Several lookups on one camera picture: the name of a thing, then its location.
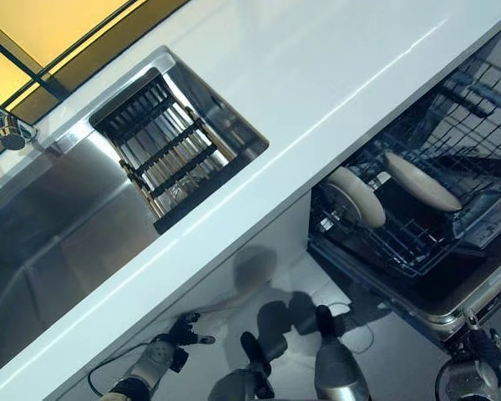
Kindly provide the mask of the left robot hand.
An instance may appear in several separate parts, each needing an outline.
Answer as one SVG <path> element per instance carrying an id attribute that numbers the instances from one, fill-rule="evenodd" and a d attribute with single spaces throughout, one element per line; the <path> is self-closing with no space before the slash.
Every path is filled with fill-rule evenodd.
<path id="1" fill-rule="evenodd" d="M 193 324 L 200 319 L 198 312 L 190 312 L 180 315 L 171 329 L 168 336 L 175 346 L 188 346 L 195 344 L 212 345 L 215 338 L 209 335 L 199 335 L 193 331 Z"/>

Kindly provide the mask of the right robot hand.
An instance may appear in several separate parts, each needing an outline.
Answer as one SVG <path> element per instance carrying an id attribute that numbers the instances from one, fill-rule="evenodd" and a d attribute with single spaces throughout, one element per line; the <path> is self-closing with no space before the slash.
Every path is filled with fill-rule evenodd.
<path id="1" fill-rule="evenodd" d="M 501 365 L 501 345 L 498 332 L 486 332 L 471 308 L 463 310 L 466 328 L 447 347 L 450 355 L 460 361 L 478 360 L 493 370 Z"/>

